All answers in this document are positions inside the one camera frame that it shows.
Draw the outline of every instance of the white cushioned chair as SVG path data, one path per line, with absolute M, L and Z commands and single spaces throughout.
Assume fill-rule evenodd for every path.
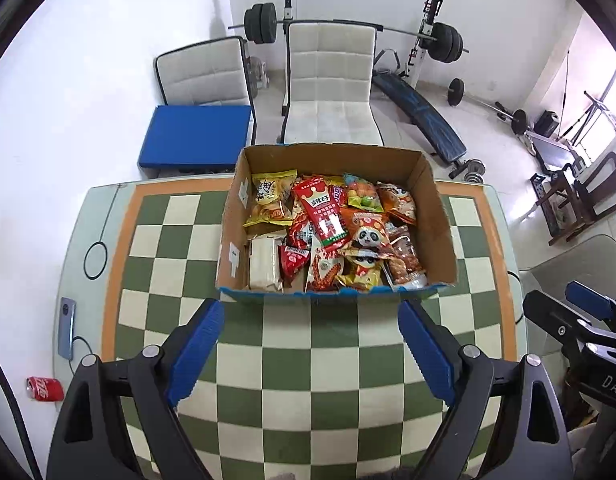
M 154 65 L 166 105 L 250 105 L 246 146 L 255 143 L 257 117 L 243 38 L 187 45 L 161 54 Z
M 370 108 L 376 30 L 365 25 L 292 22 L 287 101 L 280 142 L 383 145 Z

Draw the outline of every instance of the coca-cola can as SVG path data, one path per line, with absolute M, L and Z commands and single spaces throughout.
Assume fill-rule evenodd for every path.
M 48 377 L 28 377 L 25 380 L 28 397 L 42 402 L 63 400 L 63 387 L 58 380 Z

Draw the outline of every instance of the wall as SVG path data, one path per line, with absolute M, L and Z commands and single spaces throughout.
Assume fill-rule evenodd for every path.
M 234 23 L 256 2 L 274 2 L 277 15 L 283 0 L 230 0 Z M 298 0 L 297 18 L 347 18 L 419 30 L 425 0 Z M 459 76 L 467 92 L 484 99 L 499 99 L 512 108 L 525 101 L 562 28 L 569 0 L 443 0 L 438 21 L 449 23 L 464 37 L 470 54 L 452 64 L 429 60 L 422 79 L 447 86 Z M 274 45 L 254 46 L 251 54 L 272 68 L 284 66 L 284 42 L 279 31 Z M 405 62 L 412 38 L 393 32 L 379 35 L 377 49 L 396 48 Z
M 25 397 L 52 376 L 59 273 L 89 187 L 137 180 L 158 54 L 230 25 L 229 0 L 46 0 L 0 61 L 0 362 L 41 469 L 56 420 Z M 0 390 L 0 432 L 24 462 Z
M 593 97 L 599 98 L 608 85 L 615 68 L 614 48 L 591 17 L 584 12 L 570 44 L 568 89 L 562 132 L 590 106 L 590 100 L 584 95 L 584 90 Z M 553 110 L 561 116 L 565 81 L 566 59 L 564 58 L 539 107 L 535 110 L 528 110 L 531 116 L 537 117 L 544 110 Z

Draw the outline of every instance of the black cable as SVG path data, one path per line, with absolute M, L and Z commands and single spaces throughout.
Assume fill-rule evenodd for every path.
M 8 383 L 8 379 L 6 375 L 3 373 L 3 369 L 0 365 L 0 386 L 3 390 L 3 394 L 6 396 L 6 400 L 8 401 L 8 406 L 10 406 L 10 411 L 12 412 L 12 418 L 14 418 L 14 425 L 16 426 L 16 431 L 19 434 L 19 439 L 21 440 L 21 445 L 24 448 L 25 458 L 28 461 L 30 466 L 30 471 L 32 472 L 32 476 L 34 480 L 43 480 L 43 476 L 41 476 L 41 470 L 39 469 L 39 464 L 37 464 L 36 457 L 34 456 L 34 451 L 32 450 L 32 444 L 30 443 L 30 436 L 28 436 L 27 430 L 25 429 L 25 422 L 23 415 L 21 415 L 21 409 L 19 409 L 19 405 L 16 402 L 16 397 L 14 396 L 14 392 L 10 387 L 10 383 Z
M 566 92 L 568 91 L 568 64 L 570 61 L 570 49 L 566 53 L 566 82 L 563 86 L 563 101 L 562 101 L 562 116 L 559 118 L 559 130 L 557 131 L 557 138 L 559 139 L 559 135 L 562 132 L 562 123 L 563 123 L 563 110 L 566 109 Z
M 512 270 L 508 271 L 508 274 L 511 275 L 513 278 L 517 279 L 517 282 L 519 282 L 519 285 L 521 285 L 521 279 L 519 278 L 519 276 L 517 276 L 514 272 L 512 272 Z M 517 319 L 515 321 L 515 325 L 518 325 L 519 323 L 521 323 L 521 320 L 524 318 L 524 313 L 521 313 L 521 316 L 519 316 L 519 319 Z
M 81 337 L 80 335 L 75 335 L 72 338 L 72 348 L 74 348 L 74 342 L 75 341 L 83 341 L 86 346 L 88 347 L 88 350 L 90 351 L 91 354 L 93 354 L 94 352 L 92 352 L 92 347 L 90 346 L 90 343 L 88 341 L 86 341 L 86 339 L 84 337 Z M 72 375 L 74 375 L 74 370 L 72 368 L 72 359 L 70 359 L 70 361 L 68 361 L 68 366 L 70 367 L 70 371 L 72 372 Z

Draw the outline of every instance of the chair seat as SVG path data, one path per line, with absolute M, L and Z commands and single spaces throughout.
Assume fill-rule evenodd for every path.
M 368 102 L 293 101 L 284 142 L 353 142 L 383 145 Z

